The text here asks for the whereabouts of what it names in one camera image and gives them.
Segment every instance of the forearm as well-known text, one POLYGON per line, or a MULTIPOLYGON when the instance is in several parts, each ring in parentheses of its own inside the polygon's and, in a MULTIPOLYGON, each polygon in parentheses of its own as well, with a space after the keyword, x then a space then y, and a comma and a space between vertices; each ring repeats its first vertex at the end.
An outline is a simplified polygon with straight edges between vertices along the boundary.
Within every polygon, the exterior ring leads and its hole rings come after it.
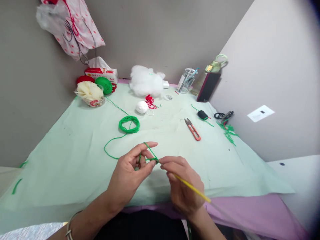
MULTIPOLYGON (((100 229, 120 211, 110 211, 103 202, 103 196, 96 198, 87 208, 77 214, 70 222, 72 238, 76 240, 91 240, 100 229)), ((67 226, 65 225, 48 240, 65 240, 67 226)))
POLYGON ((207 210, 202 206, 188 220, 203 240, 226 240, 218 227, 214 224, 207 210))

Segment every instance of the thread snips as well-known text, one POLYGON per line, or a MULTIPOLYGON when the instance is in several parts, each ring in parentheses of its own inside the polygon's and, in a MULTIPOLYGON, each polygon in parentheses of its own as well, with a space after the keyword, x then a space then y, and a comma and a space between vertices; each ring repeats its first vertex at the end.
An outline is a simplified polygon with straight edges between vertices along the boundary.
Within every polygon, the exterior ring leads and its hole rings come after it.
POLYGON ((201 140, 201 137, 200 137, 199 133, 197 132, 197 130, 194 128, 194 126, 193 126, 192 122, 189 120, 189 118, 187 118, 187 120, 184 119, 184 121, 186 122, 186 125, 187 125, 188 128, 190 129, 190 131, 191 131, 192 135, 194 136, 194 138, 195 138, 197 141, 200 141, 200 140, 201 140))

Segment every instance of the purple cloth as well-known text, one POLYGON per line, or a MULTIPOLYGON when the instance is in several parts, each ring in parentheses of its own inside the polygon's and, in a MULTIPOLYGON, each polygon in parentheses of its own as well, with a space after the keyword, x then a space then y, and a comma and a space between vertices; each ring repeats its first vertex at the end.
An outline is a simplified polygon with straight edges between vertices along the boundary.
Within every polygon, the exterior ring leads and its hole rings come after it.
MULTIPOLYGON (((205 203, 215 223, 244 231, 248 230, 278 240, 309 239, 308 233, 275 193, 258 197, 213 198, 212 202, 223 211, 220 213, 214 206, 205 203)), ((183 219, 183 216, 174 209, 170 202, 128 207, 123 212, 132 213, 142 209, 158 211, 173 219, 183 219)))

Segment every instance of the wall outlet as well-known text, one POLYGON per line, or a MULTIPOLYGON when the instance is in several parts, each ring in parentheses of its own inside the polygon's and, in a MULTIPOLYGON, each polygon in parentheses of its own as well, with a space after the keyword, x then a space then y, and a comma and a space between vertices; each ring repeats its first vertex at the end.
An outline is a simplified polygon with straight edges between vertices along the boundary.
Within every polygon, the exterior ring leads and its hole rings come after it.
POLYGON ((253 122, 258 122, 261 119, 264 119, 271 114, 273 114, 274 111, 272 111, 270 108, 268 108, 266 105, 263 105, 262 107, 259 107, 257 110, 254 110, 252 113, 248 114, 248 117, 253 121, 253 122))

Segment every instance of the bracelet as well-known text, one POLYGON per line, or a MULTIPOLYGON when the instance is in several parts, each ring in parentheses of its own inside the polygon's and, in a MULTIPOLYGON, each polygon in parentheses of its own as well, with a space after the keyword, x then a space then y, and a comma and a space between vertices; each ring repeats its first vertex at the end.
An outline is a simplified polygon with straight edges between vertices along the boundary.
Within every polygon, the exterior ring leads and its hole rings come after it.
POLYGON ((67 233, 66 233, 66 237, 67 237, 68 240, 73 240, 72 235, 71 235, 71 231, 72 231, 72 230, 69 229, 70 223, 71 223, 71 221, 73 220, 73 218, 74 218, 78 213, 80 213, 80 212, 82 212, 82 210, 79 211, 79 212, 77 212, 77 213, 75 213, 75 214, 70 218, 70 221, 67 223, 67 233))

